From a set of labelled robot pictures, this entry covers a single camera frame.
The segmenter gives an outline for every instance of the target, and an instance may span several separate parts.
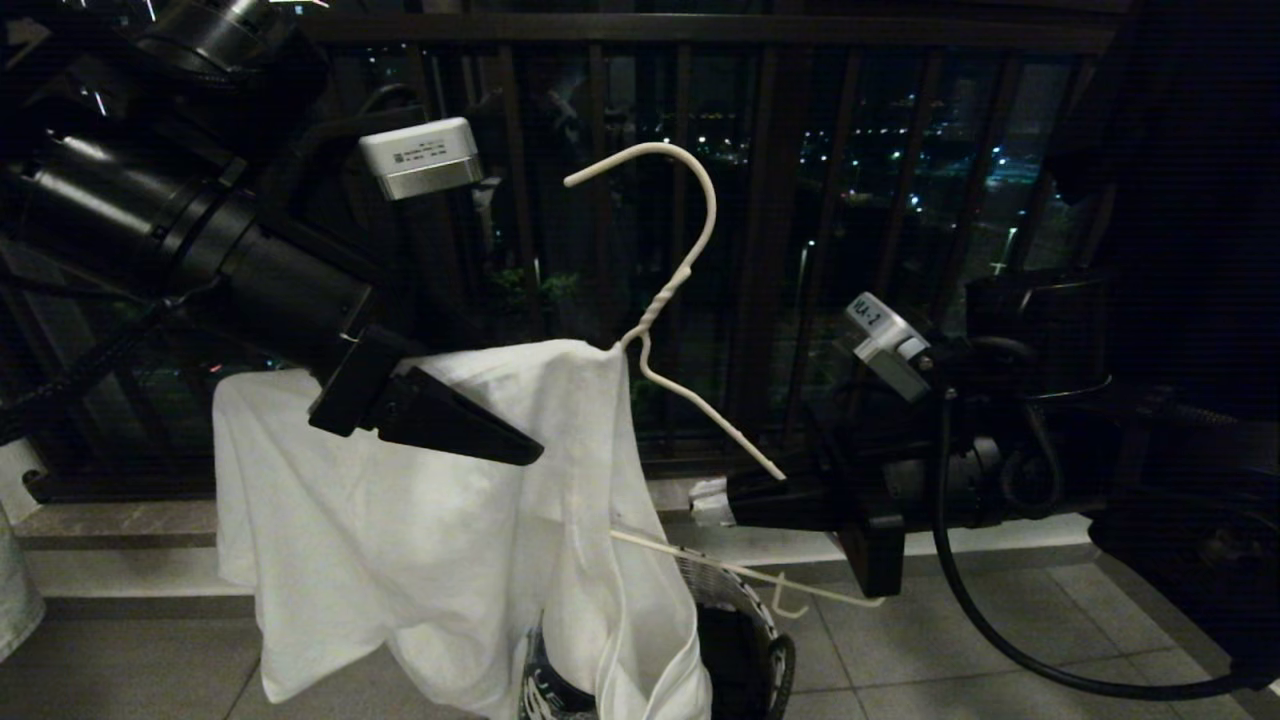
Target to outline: wire hanger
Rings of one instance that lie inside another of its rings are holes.
[[[612,170],[613,168],[621,165],[622,163],[626,163],[627,160],[632,160],[635,158],[639,158],[640,155],[650,155],[650,154],[669,155],[671,158],[675,158],[681,163],[684,163],[685,165],[687,165],[689,169],[692,170],[694,177],[696,177],[698,182],[703,186],[703,193],[707,196],[707,222],[703,223],[701,234],[698,236],[698,241],[694,242],[694,246],[689,250],[689,254],[685,255],[684,260],[681,260],[680,265],[676,268],[675,274],[671,275],[671,279],[667,281],[667,284],[663,286],[662,291],[659,291],[658,295],[653,299],[653,301],[649,302],[649,307],[645,309],[644,315],[640,316],[640,322],[636,323],[636,327],[631,328],[625,336],[622,336],[622,340],[618,341],[618,343],[622,346],[622,350],[625,351],[627,346],[631,345],[631,341],[640,338],[640,373],[644,374],[644,377],[649,378],[654,384],[666,388],[684,397],[685,400],[692,402],[694,406],[696,406],[699,410],[701,410],[704,415],[707,415],[717,425],[719,425],[721,429],[724,430],[726,434],[728,434],[728,437],[733,438],[733,441],[737,442],[737,445],[741,446],[742,450],[745,450],[771,475],[773,475],[773,478],[776,478],[780,482],[786,480],[787,478],[786,474],[783,474],[782,470],[780,470],[778,466],[773,464],[773,461],[771,461],[763,452],[760,452],[760,450],[755,447],[755,445],[751,441],[749,441],[746,436],[744,436],[737,428],[735,428],[732,423],[730,423],[728,420],[724,419],[723,415],[717,413],[716,409],[712,407],[709,402],[703,400],[696,392],[676,383],[675,380],[659,375],[658,373],[653,372],[653,368],[649,366],[649,352],[653,347],[653,341],[649,337],[649,328],[653,327],[654,320],[658,319],[658,315],[662,313],[662,309],[666,307],[668,302],[671,302],[672,296],[676,295],[676,291],[680,288],[680,286],[684,284],[685,281],[687,281],[689,277],[694,274],[692,270],[694,260],[698,260],[698,256],[703,254],[703,249],[707,247],[707,243],[712,238],[712,231],[716,229],[716,187],[712,184],[712,178],[709,174],[707,174],[707,169],[703,168],[703,164],[698,161],[698,158],[694,158],[687,150],[680,146],[671,145],[667,142],[641,142],[640,145],[632,145],[626,150],[609,155],[608,158],[600,160],[599,163],[589,165],[566,177],[564,187],[575,187],[594,178],[598,174]],[[797,619],[809,611],[808,605],[800,610],[794,610],[794,611],[783,610],[781,607],[781,600],[782,600],[782,588],[785,587],[803,591],[818,597],[826,597],[828,600],[835,600],[837,602],[845,602],[849,605],[856,605],[861,607],[878,607],[884,602],[883,597],[876,600],[867,600],[861,597],[854,597],[850,594],[824,591],[810,585],[804,585],[786,579],[785,574],[780,574],[778,577],[768,575],[765,573],[751,570],[750,568],[744,568],[741,565],[733,565],[730,562],[724,562],[722,560],[717,560],[714,557],[703,555],[701,552],[694,552],[684,547],[676,547],[672,544],[657,542],[618,529],[611,529],[609,534],[616,539],[646,547],[649,550],[654,550],[658,552],[666,552],[676,557],[684,557],[685,560],[689,560],[691,562],[710,565],[712,568],[721,568],[723,570],[736,573],[737,575],[741,575],[744,578],[753,578],[756,580],[763,580],[765,583],[772,583],[774,585],[773,611],[782,618]]]
[[[676,290],[678,290],[680,286],[694,274],[694,260],[698,260],[698,256],[703,254],[703,249],[707,247],[707,242],[712,238],[712,231],[716,229],[716,187],[712,184],[712,178],[707,174],[707,169],[703,168],[703,164],[698,161],[698,158],[690,155],[684,147],[667,142],[641,142],[640,145],[632,145],[621,152],[609,155],[599,163],[588,165],[586,168],[568,176],[564,178],[564,187],[573,187],[594,178],[600,173],[612,170],[627,160],[649,154],[671,155],[672,158],[689,165],[689,169],[694,172],[694,177],[696,177],[698,182],[701,183],[703,192],[707,195],[707,222],[703,223],[703,233],[698,236],[698,242],[694,243],[694,246],[689,250],[689,254],[685,255],[685,259],[681,260],[680,266],[676,268],[676,273],[671,275],[667,284],[663,286],[662,291],[659,291],[649,304],[649,307],[645,309],[644,315],[640,316],[640,322],[636,323],[636,327],[631,328],[618,342],[622,345],[622,350],[625,351],[627,346],[631,345],[631,341],[639,337],[640,373],[644,374],[644,377],[653,380],[654,384],[692,402],[699,410],[703,411],[704,415],[719,425],[721,429],[728,434],[728,437],[733,438],[733,442],[740,445],[748,455],[764,466],[771,475],[778,480],[785,480],[787,479],[786,474],[783,474],[772,460],[765,457],[765,455],[760,452],[760,450],[755,447],[751,441],[746,439],[746,436],[739,432],[732,423],[717,413],[709,402],[699,397],[696,392],[659,375],[653,372],[653,368],[649,366],[649,350],[653,346],[653,342],[649,340],[649,328],[653,327],[653,322],[658,319],[658,314],[667,306],[667,302],[671,302],[672,296],[676,295]]]
[[[785,577],[781,577],[781,575],[780,577],[774,577],[774,575],[769,575],[767,573],[760,573],[758,570],[751,570],[750,568],[744,568],[741,565],[735,565],[732,562],[724,562],[723,560],[717,560],[717,559],[714,559],[714,557],[712,557],[709,555],[703,555],[701,552],[695,552],[692,550],[689,550],[687,547],[678,547],[678,546],[675,546],[675,544],[667,544],[667,543],[653,541],[653,539],[649,539],[646,537],[641,537],[641,536],[637,536],[637,534],[625,533],[625,532],[618,530],[618,529],[611,529],[609,530],[609,536],[612,536],[613,538],[620,539],[622,542],[628,542],[631,544],[639,544],[640,547],[648,547],[649,550],[655,550],[658,552],[666,552],[667,555],[673,555],[676,557],[684,557],[685,560],[689,560],[691,562],[698,562],[699,565],[709,565],[712,568],[719,568],[722,570],[728,570],[730,573],[733,573],[733,574],[737,574],[737,575],[742,575],[744,578],[751,578],[751,579],[755,579],[755,580],[763,580],[765,583],[771,583],[773,585],[777,585],[778,588],[797,589],[797,591],[801,591],[801,592],[805,592],[805,593],[809,593],[809,594],[815,594],[818,597],[826,597],[827,600],[835,600],[837,602],[844,602],[844,603],[847,603],[847,605],[856,605],[859,607],[879,607],[881,605],[884,603],[884,598],[883,597],[877,597],[877,598],[868,600],[865,597],[854,597],[851,594],[844,594],[844,593],[838,593],[838,592],[824,591],[822,588],[815,588],[813,585],[805,585],[805,584],[801,584],[801,583],[791,582],[791,580],[788,580],[788,579],[786,579]],[[773,610],[781,610],[778,607],[778,600],[781,600],[780,596],[781,596],[781,592],[774,592],[773,593]],[[799,618],[799,616],[804,615],[808,611],[809,611],[809,606],[806,605],[806,606],[804,606],[804,609],[796,610],[796,611],[786,611],[786,610],[783,610],[783,611],[780,612],[780,615],[782,615],[783,618],[792,618],[792,619],[795,619],[795,618]]]

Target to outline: black cable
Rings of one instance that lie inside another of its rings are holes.
[[[417,91],[404,85],[403,82],[396,82],[392,85],[384,85],[378,90],[370,92],[369,97],[365,99],[365,104],[360,106],[360,110],[356,110],[356,114],[367,115],[375,108],[381,105],[383,101],[385,101],[388,97],[394,97],[397,95],[403,95],[415,102],[417,101]]]
[[[969,596],[969,591],[964,585],[964,580],[960,579],[960,570],[956,568],[955,556],[951,552],[951,538],[947,536],[946,482],[947,462],[951,457],[951,402],[954,398],[955,391],[947,389],[942,400],[942,413],[938,429],[938,457],[937,465],[933,469],[933,542],[937,544],[938,564],[942,565],[942,574],[947,578],[947,585],[951,587],[951,592],[955,594],[956,602],[960,603],[960,609],[964,610],[969,621],[973,623],[973,626],[977,628],[979,633],[982,633],[982,637],[987,638],[987,642],[993,644],[1000,652],[1005,653],[1006,657],[1032,673],[1036,673],[1048,680],[1053,680],[1061,685],[1092,694],[1120,697],[1126,700],[1169,702],[1215,697],[1249,687],[1249,683],[1244,678],[1234,674],[1183,685],[1128,685],[1094,680],[1092,678],[1073,675],[1071,673],[1059,670],[1057,667],[1052,667],[1039,660],[1036,660],[1034,657],[1018,650],[995,628],[992,628],[991,623],[988,623],[982,615],[982,611],[978,610],[978,606],[974,605],[973,597]]]
[[[769,643],[769,659],[774,657],[780,659],[782,675],[773,678],[773,702],[769,705],[764,720],[782,720],[787,712],[787,703],[791,702],[791,687],[795,684],[796,675],[796,643],[790,635],[778,635]]]
[[[1023,518],[1028,520],[1042,520],[1053,514],[1053,510],[1062,502],[1062,497],[1066,495],[1066,477],[1062,473],[1062,462],[1057,457],[1057,450],[1053,447],[1053,441],[1048,437],[1048,428],[1044,427],[1044,414],[1038,405],[1032,402],[1023,402],[1021,406],[1023,418],[1027,420],[1027,427],[1032,432],[1032,437],[1036,439],[1036,445],[1039,447],[1041,455],[1048,464],[1050,471],[1050,493],[1048,497],[1039,502],[1027,502],[1025,500],[1018,497],[1018,491],[1014,488],[1014,482],[1016,480],[1014,470],[1016,466],[1010,464],[1005,471],[1000,474],[1000,491],[1005,496],[1005,502],[1010,507],[1016,510]]]
[[[1199,428],[1224,428],[1226,425],[1234,425],[1239,423],[1236,418],[1231,415],[1224,415],[1222,413],[1215,413],[1212,410],[1204,410],[1203,407],[1193,407],[1190,405],[1174,405],[1169,409],[1169,420],[1178,423],[1180,425],[1192,425]]]
[[[1011,337],[970,337],[969,345],[977,347],[978,350],[998,350],[1001,352],[1014,355],[1028,365],[1034,365],[1039,359],[1039,352],[1036,352],[1034,347]]]
[[[115,370],[166,316],[182,307],[188,299],[216,288],[220,282],[220,278],[214,279],[179,297],[154,302],[141,318],[91,347],[55,379],[0,407],[0,446],[55,421],[72,402]]]
[[[138,302],[137,300],[129,297],[128,295],[120,295],[118,292],[108,292],[104,290],[81,290],[77,287],[68,287],[65,284],[46,283],[41,281],[33,281],[31,278],[24,278],[22,275],[15,275],[5,270],[0,270],[0,284],[12,287],[14,290],[20,290],[22,292],[47,295],[50,297],[65,297],[69,300],[95,300],[101,302]]]

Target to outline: hanger hook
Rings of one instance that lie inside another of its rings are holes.
[[[667,284],[664,284],[653,301],[649,302],[649,307],[645,309],[644,315],[640,316],[640,322],[636,323],[636,327],[627,331],[627,334],[622,336],[622,340],[618,341],[618,343],[623,350],[626,350],[631,341],[640,338],[640,373],[644,374],[644,377],[649,378],[649,380],[658,387],[671,391],[692,402],[699,410],[703,411],[704,415],[719,425],[721,429],[723,429],[724,433],[733,439],[733,442],[741,446],[748,455],[755,459],[756,462],[773,475],[774,479],[785,480],[786,474],[705,400],[680,383],[654,373],[653,368],[649,366],[649,352],[653,343],[649,338],[649,328],[653,327],[654,320],[658,319],[658,314],[662,313],[662,309],[671,301],[672,296],[676,295],[680,286],[694,274],[694,260],[698,260],[698,256],[701,255],[703,249],[707,247],[707,242],[712,238],[712,231],[716,229],[716,186],[712,184],[712,178],[707,174],[707,168],[698,161],[698,158],[694,158],[687,150],[677,145],[671,145],[668,142],[641,142],[640,145],[632,145],[626,150],[614,152],[599,163],[588,165],[586,168],[566,177],[564,187],[581,184],[600,173],[612,170],[627,160],[639,158],[640,155],[652,154],[675,158],[689,167],[690,172],[694,173],[694,177],[698,178],[698,183],[703,187],[703,193],[707,196],[707,222],[703,223],[701,234],[698,236],[698,241],[694,242],[694,246],[689,249],[689,254],[685,255],[685,259],[680,261],[680,265],[671,275],[671,279],[667,281]]]
[[[787,574],[786,573],[778,573],[778,579],[780,580],[786,580],[787,579]],[[799,620],[800,618],[804,618],[805,612],[809,612],[809,603],[806,602],[805,606],[801,607],[800,610],[783,610],[782,609],[782,583],[778,583],[778,584],[773,585],[773,603],[771,605],[769,609],[773,610],[773,612],[776,612],[777,615],[781,615],[782,618],[786,618],[787,620]]]

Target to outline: tiled floor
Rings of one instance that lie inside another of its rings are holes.
[[[1203,676],[1093,565],[977,575],[970,585],[1011,639],[1074,671],[1129,683]],[[987,646],[936,577],[909,578],[902,596],[877,610],[820,601],[804,618],[782,624],[799,652],[788,719],[1251,717],[1231,698],[1117,701],[1018,670]],[[0,719],[472,717],[426,702],[385,651],[289,702],[270,705],[257,669],[260,643],[252,619],[50,620],[0,664]]]

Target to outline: marble ledge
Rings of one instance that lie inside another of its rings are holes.
[[[44,505],[14,528],[24,550],[212,547],[212,500]]]

